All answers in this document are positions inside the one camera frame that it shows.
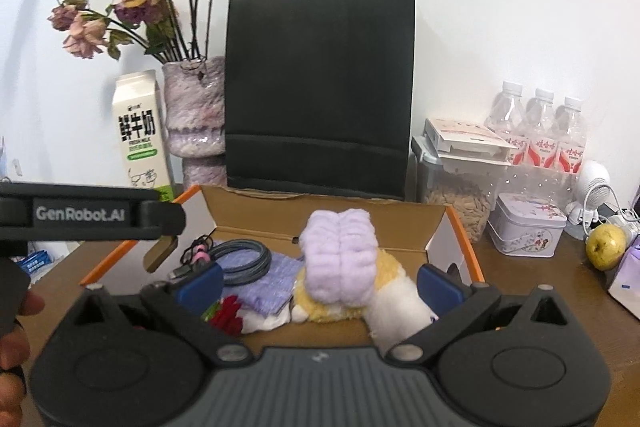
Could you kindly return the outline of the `person's left hand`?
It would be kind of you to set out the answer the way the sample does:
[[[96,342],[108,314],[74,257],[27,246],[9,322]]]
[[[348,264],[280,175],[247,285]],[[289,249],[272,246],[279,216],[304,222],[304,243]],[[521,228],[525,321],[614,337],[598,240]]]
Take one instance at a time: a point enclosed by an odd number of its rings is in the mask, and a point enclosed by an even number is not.
[[[17,322],[8,335],[1,337],[0,410],[2,426],[19,426],[22,403],[26,395],[24,378],[17,374],[30,355],[30,344],[23,327]]]

